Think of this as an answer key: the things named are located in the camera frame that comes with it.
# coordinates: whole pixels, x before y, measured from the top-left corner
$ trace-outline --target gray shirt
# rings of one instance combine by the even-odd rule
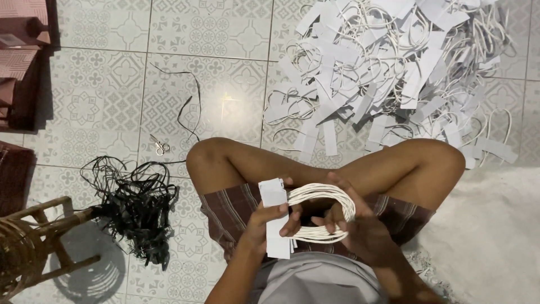
[[[388,298],[367,265],[343,256],[305,252],[262,265],[255,304],[383,304]]]

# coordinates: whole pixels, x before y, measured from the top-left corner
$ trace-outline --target scissors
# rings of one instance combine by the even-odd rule
[[[156,144],[156,146],[158,147],[156,149],[156,154],[161,156],[163,155],[165,152],[169,152],[171,150],[171,146],[168,144],[168,143],[161,143],[160,141],[158,141],[157,138],[155,138],[152,134],[150,134],[150,137],[152,138],[152,140],[154,141],[154,143]]]

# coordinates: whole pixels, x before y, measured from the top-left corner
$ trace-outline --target person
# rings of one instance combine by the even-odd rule
[[[208,217],[210,237],[227,267],[207,304],[444,303],[408,264],[400,246],[429,221],[465,169],[450,145],[413,139],[361,157],[339,169],[314,168],[226,138],[195,144],[186,166]],[[328,199],[264,208],[258,182],[283,178],[287,188],[329,183],[356,205],[345,222]],[[300,227],[336,225],[341,242],[298,241],[290,260],[269,259],[266,222],[289,212],[281,236]]]

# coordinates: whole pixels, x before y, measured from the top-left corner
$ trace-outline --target bundle of rope handles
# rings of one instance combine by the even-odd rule
[[[339,187],[331,184],[312,183],[296,188],[289,193],[289,206],[299,204],[303,201],[327,197],[337,200],[343,209],[343,215],[347,222],[354,220],[356,206],[353,200]],[[348,233],[342,231],[337,225],[335,233],[328,233],[325,226],[305,227],[302,226],[291,239],[320,244],[330,244],[343,240]]]

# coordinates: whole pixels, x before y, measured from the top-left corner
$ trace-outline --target shorts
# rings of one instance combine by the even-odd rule
[[[242,233],[246,229],[251,214],[261,201],[259,187],[255,183],[227,188],[200,196],[201,212],[208,217],[208,230],[212,240],[221,245],[224,258],[228,262]],[[410,241],[435,214],[413,203],[401,201],[387,195],[372,194],[364,197],[375,215],[383,222],[392,239],[399,246]],[[324,252],[357,260],[341,243],[318,244],[297,241],[299,252]]]

